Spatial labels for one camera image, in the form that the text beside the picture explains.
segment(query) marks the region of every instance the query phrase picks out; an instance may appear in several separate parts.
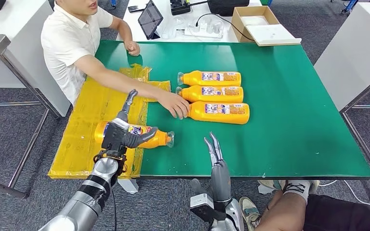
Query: floor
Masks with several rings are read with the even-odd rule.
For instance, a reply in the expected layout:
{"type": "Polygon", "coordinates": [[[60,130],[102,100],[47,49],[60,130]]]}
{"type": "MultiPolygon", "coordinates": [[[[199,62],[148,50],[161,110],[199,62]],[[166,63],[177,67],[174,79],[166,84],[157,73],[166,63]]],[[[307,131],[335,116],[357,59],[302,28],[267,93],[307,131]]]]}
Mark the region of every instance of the floor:
{"type": "MultiPolygon", "coordinates": [[[[100,6],[118,17],[123,16],[127,4],[128,0],[118,0],[117,8],[113,10],[107,0],[99,1],[100,6]]],[[[302,45],[314,63],[345,21],[346,16],[339,14],[343,7],[343,2],[339,0],[332,3],[329,0],[274,0],[271,9],[293,35],[303,38],[302,45]]],[[[115,32],[102,30],[102,39],[115,37],[115,32]]],[[[28,100],[31,96],[22,89],[0,89],[0,102],[8,99],[28,100]]],[[[9,182],[42,113],[43,108],[36,106],[0,108],[1,183],[9,182]]],[[[370,147],[370,110],[355,109],[350,116],[370,147]]],[[[39,229],[60,211],[78,189],[81,180],[51,180],[46,176],[67,120],[68,117],[55,120],[49,116],[42,129],[16,185],[19,190],[30,191],[30,197],[21,200],[0,193],[0,231],[39,229]]],[[[255,180],[232,180],[231,183],[235,198],[247,196],[263,211],[271,195],[259,194],[255,180]]],[[[370,200],[370,180],[349,183],[361,200],[370,200]]],[[[207,224],[188,210],[189,197],[192,196],[189,180],[138,180],[138,184],[141,190],[134,195],[119,186],[114,189],[118,230],[206,230],[207,224]]],[[[319,188],[317,193],[355,201],[342,181],[319,188]]],[[[114,211],[111,205],[109,201],[94,227],[95,231],[113,230],[114,211]]]]}

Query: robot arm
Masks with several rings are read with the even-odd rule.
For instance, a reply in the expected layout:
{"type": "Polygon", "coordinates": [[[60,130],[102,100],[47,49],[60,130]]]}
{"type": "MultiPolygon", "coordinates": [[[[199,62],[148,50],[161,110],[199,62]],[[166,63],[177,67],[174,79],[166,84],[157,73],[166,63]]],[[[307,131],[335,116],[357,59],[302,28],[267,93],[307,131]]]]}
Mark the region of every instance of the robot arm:
{"type": "Polygon", "coordinates": [[[191,197],[190,209],[198,217],[211,224],[210,231],[243,231],[242,210],[230,194],[230,175],[223,160],[219,141],[211,132],[212,142],[204,139],[211,156],[211,185],[202,188],[199,180],[193,179],[191,187],[196,196],[191,197]]]}
{"type": "Polygon", "coordinates": [[[102,150],[94,157],[94,168],[67,202],[60,213],[50,220],[40,231],[89,231],[103,211],[107,199],[124,171],[127,147],[135,148],[155,136],[158,128],[152,128],[143,135],[128,132],[128,111],[132,99],[137,95],[132,90],[123,109],[109,122],[104,130],[102,150]]]}

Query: orange bottle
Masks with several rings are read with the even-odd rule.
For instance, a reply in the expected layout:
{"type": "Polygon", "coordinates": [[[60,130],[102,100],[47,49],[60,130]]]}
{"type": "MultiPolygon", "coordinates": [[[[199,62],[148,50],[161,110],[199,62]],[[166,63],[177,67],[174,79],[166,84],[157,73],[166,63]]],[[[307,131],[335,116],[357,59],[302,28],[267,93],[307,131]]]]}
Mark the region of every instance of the orange bottle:
{"type": "Polygon", "coordinates": [[[231,71],[193,71],[184,74],[178,73],[178,85],[190,86],[240,86],[242,81],[239,72],[231,71]]]}
{"type": "Polygon", "coordinates": [[[198,101],[190,105],[188,116],[194,120],[229,124],[246,124],[250,109],[245,103],[209,103],[198,101]]]}
{"type": "Polygon", "coordinates": [[[191,101],[204,101],[204,102],[229,102],[241,103],[243,102],[243,88],[228,86],[228,87],[215,87],[215,86],[199,86],[194,85],[189,88],[176,88],[176,93],[182,98],[191,101]]]}
{"type": "MultiPolygon", "coordinates": [[[[107,129],[107,124],[109,122],[102,121],[99,122],[95,132],[94,132],[94,139],[97,143],[102,143],[104,138],[104,133],[107,129]]],[[[132,125],[130,124],[128,128],[128,132],[133,134],[141,135],[143,133],[147,133],[151,130],[151,127],[149,126],[141,126],[141,125],[132,125]]],[[[158,146],[168,146],[170,148],[173,147],[174,143],[174,132],[163,132],[158,130],[157,133],[153,138],[148,140],[147,142],[144,142],[138,146],[139,148],[156,148],[158,146]]]]}

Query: sneaker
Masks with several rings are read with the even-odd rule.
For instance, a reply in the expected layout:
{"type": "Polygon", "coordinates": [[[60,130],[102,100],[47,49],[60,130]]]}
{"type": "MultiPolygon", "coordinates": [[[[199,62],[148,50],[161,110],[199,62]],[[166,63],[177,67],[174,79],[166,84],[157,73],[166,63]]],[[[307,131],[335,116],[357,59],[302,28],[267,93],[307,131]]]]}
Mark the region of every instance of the sneaker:
{"type": "MultiPolygon", "coordinates": [[[[286,180],[258,180],[259,184],[273,190],[283,190],[286,186],[286,180]]],[[[315,194],[320,184],[319,180],[311,180],[309,193],[315,194]]]]}
{"type": "Polygon", "coordinates": [[[260,213],[256,205],[247,197],[242,197],[239,200],[239,205],[242,208],[242,216],[248,225],[249,231],[253,231],[260,221],[260,213]]]}

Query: green table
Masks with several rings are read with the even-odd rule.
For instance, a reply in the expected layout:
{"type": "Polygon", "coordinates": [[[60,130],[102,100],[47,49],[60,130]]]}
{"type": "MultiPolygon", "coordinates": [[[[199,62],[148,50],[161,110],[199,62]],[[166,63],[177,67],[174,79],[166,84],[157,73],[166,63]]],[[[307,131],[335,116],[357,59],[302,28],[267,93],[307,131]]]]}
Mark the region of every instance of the green table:
{"type": "Polygon", "coordinates": [[[152,67],[150,80],[170,80],[172,91],[178,72],[239,71],[251,108],[247,124],[232,125],[174,119],[150,103],[147,124],[173,130],[175,145],[145,150],[141,176],[210,176],[203,137],[213,131],[232,177],[370,178],[369,165],[300,45],[144,42],[140,47],[141,56],[131,57],[121,42],[102,41],[96,57],[113,70],[133,63],[152,67]]]}

